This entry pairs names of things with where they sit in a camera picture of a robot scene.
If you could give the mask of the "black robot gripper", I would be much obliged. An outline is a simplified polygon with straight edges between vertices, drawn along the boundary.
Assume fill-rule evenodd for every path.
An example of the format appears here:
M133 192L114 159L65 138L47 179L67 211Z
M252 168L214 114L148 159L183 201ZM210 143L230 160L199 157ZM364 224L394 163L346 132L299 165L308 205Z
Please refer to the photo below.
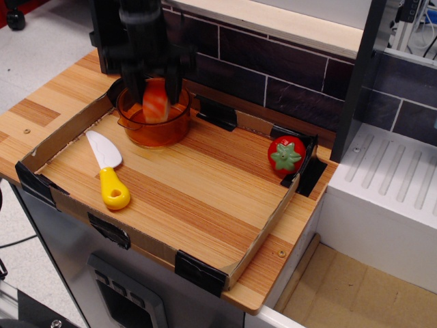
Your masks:
M103 46L102 52L114 63L134 65L121 68L122 79L132 99L143 104L146 82L142 68L145 68L149 71L164 70L167 98L172 105L179 103L182 75L196 68L196 48L169 41L162 10L119 10L118 16L121 40Z

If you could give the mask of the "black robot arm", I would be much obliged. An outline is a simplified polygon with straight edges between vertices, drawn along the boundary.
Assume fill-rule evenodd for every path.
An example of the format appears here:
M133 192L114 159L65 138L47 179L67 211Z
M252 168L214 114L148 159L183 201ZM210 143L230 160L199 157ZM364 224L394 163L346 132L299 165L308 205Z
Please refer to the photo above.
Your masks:
M178 103L182 71L195 67L196 48L169 41L160 1L120 1L119 19L127 41L104 48L104 54L119 62L119 73L132 98L142 103L145 74L163 72L168 101Z

